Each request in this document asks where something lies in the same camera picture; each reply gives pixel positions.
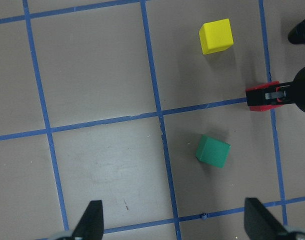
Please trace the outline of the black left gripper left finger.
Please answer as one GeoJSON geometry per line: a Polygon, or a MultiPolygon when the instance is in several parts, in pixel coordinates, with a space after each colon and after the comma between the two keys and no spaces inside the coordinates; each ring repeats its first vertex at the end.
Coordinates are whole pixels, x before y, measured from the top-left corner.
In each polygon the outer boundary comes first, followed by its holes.
{"type": "Polygon", "coordinates": [[[73,240],[101,240],[104,235],[104,213],[101,200],[89,202],[72,232],[73,240]]]}

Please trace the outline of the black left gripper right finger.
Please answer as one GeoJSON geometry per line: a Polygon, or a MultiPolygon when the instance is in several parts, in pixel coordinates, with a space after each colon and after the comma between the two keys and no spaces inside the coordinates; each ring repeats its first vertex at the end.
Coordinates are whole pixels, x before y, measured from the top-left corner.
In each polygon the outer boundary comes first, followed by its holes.
{"type": "Polygon", "coordinates": [[[244,200],[243,225],[250,240],[291,240],[292,235],[255,197],[244,200]]]}

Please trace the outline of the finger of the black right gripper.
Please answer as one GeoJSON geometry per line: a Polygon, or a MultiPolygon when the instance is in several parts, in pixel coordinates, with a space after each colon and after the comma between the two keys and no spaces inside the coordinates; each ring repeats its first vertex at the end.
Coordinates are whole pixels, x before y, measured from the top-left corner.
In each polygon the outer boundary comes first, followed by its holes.
{"type": "Polygon", "coordinates": [[[245,90],[249,107],[279,106],[294,104],[291,83],[269,82],[245,90]]]}

